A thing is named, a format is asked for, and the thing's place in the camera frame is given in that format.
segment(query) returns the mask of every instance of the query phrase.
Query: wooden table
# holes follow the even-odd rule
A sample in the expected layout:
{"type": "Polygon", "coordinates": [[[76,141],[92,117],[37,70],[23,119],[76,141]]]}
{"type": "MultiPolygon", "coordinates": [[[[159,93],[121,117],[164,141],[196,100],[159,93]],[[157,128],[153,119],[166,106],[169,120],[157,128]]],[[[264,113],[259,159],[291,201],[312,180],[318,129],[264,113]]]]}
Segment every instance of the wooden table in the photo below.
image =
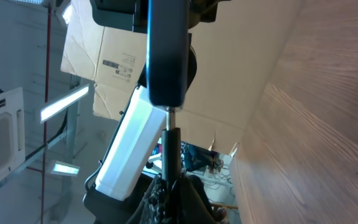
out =
{"type": "Polygon", "coordinates": [[[358,1],[306,1],[231,175],[243,223],[358,223],[358,1]]]}

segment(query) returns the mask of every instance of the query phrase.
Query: white air conditioning unit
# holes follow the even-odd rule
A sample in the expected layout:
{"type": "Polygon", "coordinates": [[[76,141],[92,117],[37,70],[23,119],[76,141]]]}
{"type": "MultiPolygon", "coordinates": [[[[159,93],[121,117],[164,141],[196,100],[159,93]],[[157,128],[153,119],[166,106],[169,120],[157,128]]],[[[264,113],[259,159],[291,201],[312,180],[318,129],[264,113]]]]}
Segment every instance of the white air conditioning unit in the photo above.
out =
{"type": "Polygon", "coordinates": [[[23,90],[0,93],[0,181],[25,160],[23,90]]]}

